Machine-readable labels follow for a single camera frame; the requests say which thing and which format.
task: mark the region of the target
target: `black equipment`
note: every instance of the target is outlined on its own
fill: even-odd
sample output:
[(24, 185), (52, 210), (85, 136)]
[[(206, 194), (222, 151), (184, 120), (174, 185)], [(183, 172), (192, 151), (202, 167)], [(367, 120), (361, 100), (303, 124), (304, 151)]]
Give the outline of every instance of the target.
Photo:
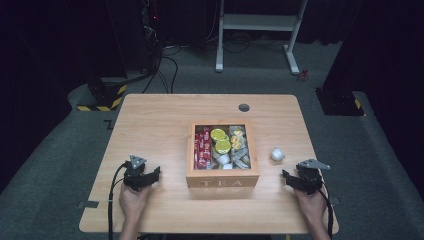
[(131, 155), (131, 162), (125, 161), (127, 170), (124, 173), (124, 184), (138, 191), (141, 188), (152, 185), (159, 181), (160, 167), (153, 172), (144, 174), (146, 159)]
[(330, 166), (317, 160), (309, 159), (298, 163), (296, 169), (299, 177), (291, 176), (283, 169), (283, 177), (286, 179), (286, 184), (311, 195), (322, 188), (322, 177), (318, 169), (330, 169)]

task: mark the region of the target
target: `black cable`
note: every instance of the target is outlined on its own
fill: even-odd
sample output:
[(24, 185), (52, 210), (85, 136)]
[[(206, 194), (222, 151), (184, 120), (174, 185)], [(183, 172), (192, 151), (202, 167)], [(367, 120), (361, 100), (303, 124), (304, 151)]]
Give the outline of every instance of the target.
[(168, 92), (168, 83), (166, 82), (166, 77), (163, 75), (163, 73), (158, 70), (158, 76), (160, 78), (160, 80), (162, 81), (163, 87), (165, 88), (166, 93)]
[(131, 79), (127, 79), (125, 81), (121, 81), (121, 82), (118, 82), (118, 83), (107, 83), (107, 82), (105, 82), (104, 85), (105, 86), (121, 86), (121, 85), (127, 85), (127, 84), (130, 84), (130, 83), (134, 83), (134, 82), (138, 82), (138, 81), (144, 80), (144, 79), (146, 79), (150, 75), (151, 75), (150, 73), (146, 73), (146, 74), (142, 74), (140, 76), (137, 76), (137, 77), (134, 77), (134, 78), (131, 78)]
[(245, 45), (245, 47), (239, 51), (233, 51), (230, 50), (228, 48), (222, 47), (225, 51), (230, 52), (230, 53), (242, 53), (244, 51), (246, 51), (249, 47), (250, 47), (250, 40), (248, 37), (230, 37), (227, 36), (227, 38), (230, 39), (230, 41), (234, 44), (239, 44), (239, 45)]
[(214, 13), (214, 17), (213, 17), (213, 24), (211, 27), (211, 31), (209, 32), (209, 35), (206, 37), (206, 42), (208, 41), (209, 37), (212, 35), (213, 30), (215, 29), (215, 24), (216, 24), (216, 19), (217, 19), (217, 15), (218, 15), (218, 1), (215, 1), (215, 13)]
[(115, 186), (116, 186), (116, 185), (118, 185), (118, 183), (119, 183), (120, 181), (122, 181), (122, 180), (124, 180), (124, 178), (121, 178), (121, 179), (119, 179), (118, 181), (116, 181), (115, 185), (113, 185), (113, 188), (115, 188)]
[(141, 93), (145, 93), (147, 88), (149, 88), (150, 83), (152, 83), (153, 78), (155, 78), (156, 74), (159, 71), (159, 67), (160, 67), (160, 63), (161, 63), (162, 58), (159, 58), (159, 63), (158, 63), (158, 67), (157, 69), (155, 69), (155, 73), (152, 75), (152, 77), (150, 78), (149, 82), (147, 83), (146, 87), (144, 88), (144, 90)]
[(112, 206), (113, 206), (113, 188), (116, 186), (116, 176), (118, 175), (119, 171), (125, 167), (126, 163), (123, 163), (119, 168), (116, 170), (115, 175), (113, 176), (112, 185), (110, 186), (110, 192), (109, 192), (109, 203), (108, 203), (108, 223), (109, 223), (109, 240), (113, 240), (113, 218), (112, 218)]
[(273, 47), (278, 45), (284, 45), (285, 41), (277, 41), (277, 40), (270, 40), (269, 43), (255, 43), (251, 42), (250, 46), (252, 47)]
[(207, 42), (205, 45), (205, 51), (212, 52), (216, 51), (216, 48), (218, 47), (218, 42)]
[(172, 56), (172, 55), (175, 55), (175, 54), (179, 53), (181, 51), (181, 49), (182, 49), (182, 46), (181, 45), (177, 45), (177, 46), (174, 46), (174, 47), (178, 47), (178, 50), (176, 52), (162, 54), (162, 56)]
[(219, 39), (219, 35), (216, 35), (213, 38), (210, 38), (206, 41), (206, 43), (212, 43), (212, 42), (216, 42), (216, 40)]
[(175, 77), (177, 76), (177, 72), (178, 72), (178, 64), (174, 59), (172, 59), (170, 57), (163, 56), (163, 58), (168, 59), (168, 60), (174, 62), (174, 64), (175, 64), (174, 77), (172, 77), (172, 82), (171, 82), (171, 93), (174, 93), (174, 82), (175, 82)]
[(328, 197), (325, 196), (325, 194), (321, 191), (321, 189), (318, 189), (318, 192), (322, 195), (322, 197), (325, 200), (325, 203), (327, 204), (327, 208), (328, 208), (328, 226), (327, 226), (328, 229), (327, 229), (327, 233), (328, 233), (328, 236), (330, 236), (330, 239), (332, 239), (333, 238), (333, 221), (334, 221), (334, 219), (333, 219), (333, 206), (331, 206), (331, 202), (329, 200), (330, 193), (328, 192), (327, 186), (325, 186), (325, 189), (327, 190)]

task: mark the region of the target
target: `wooden box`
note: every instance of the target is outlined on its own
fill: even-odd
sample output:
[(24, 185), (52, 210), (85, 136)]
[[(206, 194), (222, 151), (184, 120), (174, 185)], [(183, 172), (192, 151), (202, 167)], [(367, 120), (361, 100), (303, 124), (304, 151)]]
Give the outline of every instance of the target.
[[(245, 130), (244, 137), (248, 149), (248, 157), (250, 158), (250, 168), (196, 169), (196, 133), (202, 131), (205, 126), (210, 127), (211, 132), (219, 128), (224, 130), (228, 135), (230, 135), (228, 133), (230, 126), (243, 127)], [(211, 148), (214, 148), (215, 142), (213, 139), (211, 139), (211, 142)], [(228, 153), (230, 156), (232, 151), (238, 150), (233, 150), (233, 148), (231, 148), (231, 151)], [(252, 125), (248, 119), (197, 120), (191, 122), (188, 134), (187, 156), (186, 180), (189, 188), (255, 187), (260, 175), (255, 143), (253, 140)]]

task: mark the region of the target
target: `yellow black hazard tape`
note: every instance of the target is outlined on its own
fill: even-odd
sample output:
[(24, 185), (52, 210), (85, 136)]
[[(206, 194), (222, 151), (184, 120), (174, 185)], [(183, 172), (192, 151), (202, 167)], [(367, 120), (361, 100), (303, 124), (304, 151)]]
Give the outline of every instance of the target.
[(78, 110), (80, 111), (84, 111), (84, 112), (89, 112), (89, 111), (102, 111), (102, 112), (108, 112), (108, 111), (113, 111), (116, 110), (116, 108), (118, 108), (119, 104), (122, 101), (122, 96), (124, 94), (125, 89), (127, 88), (127, 85), (123, 85), (121, 87), (119, 87), (116, 90), (113, 91), (109, 91), (108, 94), (106, 94), (105, 96), (105, 102), (107, 104), (81, 104), (81, 105), (77, 105)]
[(355, 106), (356, 106), (356, 108), (361, 109), (361, 103), (356, 98), (355, 98)]

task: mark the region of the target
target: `yellow object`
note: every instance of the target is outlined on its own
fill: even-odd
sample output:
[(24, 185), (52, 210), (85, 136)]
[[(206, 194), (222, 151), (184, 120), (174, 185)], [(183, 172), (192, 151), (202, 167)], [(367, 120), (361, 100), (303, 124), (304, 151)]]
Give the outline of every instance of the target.
[(219, 141), (219, 140), (225, 140), (227, 137), (228, 137), (228, 136), (227, 136), (227, 134), (225, 134), (224, 130), (219, 129), (219, 128), (214, 129), (214, 130), (212, 130), (212, 132), (211, 132), (211, 138), (212, 138), (215, 142), (217, 142), (217, 141)]
[(234, 135), (241, 137), (244, 135), (244, 132), (240, 129), (237, 129), (237, 130), (234, 130)]
[(237, 136), (232, 136), (231, 137), (231, 146), (235, 149), (235, 150), (239, 150), (241, 148), (241, 142), (240, 142), (240, 138)]
[(228, 140), (219, 140), (216, 142), (215, 150), (219, 154), (226, 154), (231, 149), (231, 143)]

